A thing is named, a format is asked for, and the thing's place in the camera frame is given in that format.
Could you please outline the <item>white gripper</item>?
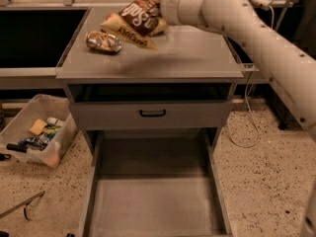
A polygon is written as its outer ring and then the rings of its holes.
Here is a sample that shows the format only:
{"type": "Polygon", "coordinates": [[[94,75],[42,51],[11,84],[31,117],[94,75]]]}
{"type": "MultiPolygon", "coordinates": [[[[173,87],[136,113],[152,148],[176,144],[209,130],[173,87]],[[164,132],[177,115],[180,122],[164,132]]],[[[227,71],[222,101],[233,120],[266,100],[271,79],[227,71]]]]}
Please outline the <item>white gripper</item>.
{"type": "Polygon", "coordinates": [[[158,19],[158,25],[150,36],[162,33],[168,28],[168,25],[207,26],[202,14],[203,2],[204,0],[160,0],[162,18],[158,19]]]}

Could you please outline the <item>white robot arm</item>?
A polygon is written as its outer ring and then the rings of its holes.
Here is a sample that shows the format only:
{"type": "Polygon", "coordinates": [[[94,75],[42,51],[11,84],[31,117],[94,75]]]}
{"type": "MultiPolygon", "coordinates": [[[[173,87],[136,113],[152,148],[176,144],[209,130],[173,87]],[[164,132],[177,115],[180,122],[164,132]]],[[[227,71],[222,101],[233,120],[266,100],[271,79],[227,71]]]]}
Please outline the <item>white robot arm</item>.
{"type": "Polygon", "coordinates": [[[316,140],[316,60],[267,26],[249,0],[158,1],[169,26],[192,26],[237,42],[316,140]]]}

